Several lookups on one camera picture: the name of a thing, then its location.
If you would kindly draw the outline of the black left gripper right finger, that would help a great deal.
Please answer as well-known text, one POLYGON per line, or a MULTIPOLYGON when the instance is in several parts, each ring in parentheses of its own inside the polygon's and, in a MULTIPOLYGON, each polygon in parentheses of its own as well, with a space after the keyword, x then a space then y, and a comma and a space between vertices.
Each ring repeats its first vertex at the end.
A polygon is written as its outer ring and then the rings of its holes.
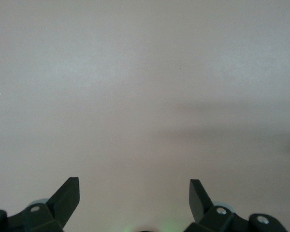
POLYGON ((245 220, 229 208, 214 205, 200 180, 189 183, 189 206, 194 222, 187 232, 285 232, 286 228, 275 217, 255 213, 245 220))

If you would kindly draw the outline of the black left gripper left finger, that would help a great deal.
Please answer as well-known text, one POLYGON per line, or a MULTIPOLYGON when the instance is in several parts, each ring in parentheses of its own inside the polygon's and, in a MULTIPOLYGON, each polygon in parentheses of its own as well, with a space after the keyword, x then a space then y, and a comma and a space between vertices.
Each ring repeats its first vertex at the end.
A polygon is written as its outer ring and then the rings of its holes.
POLYGON ((62 232, 80 202, 79 178, 70 177, 49 198, 13 216, 0 209, 0 232, 62 232))

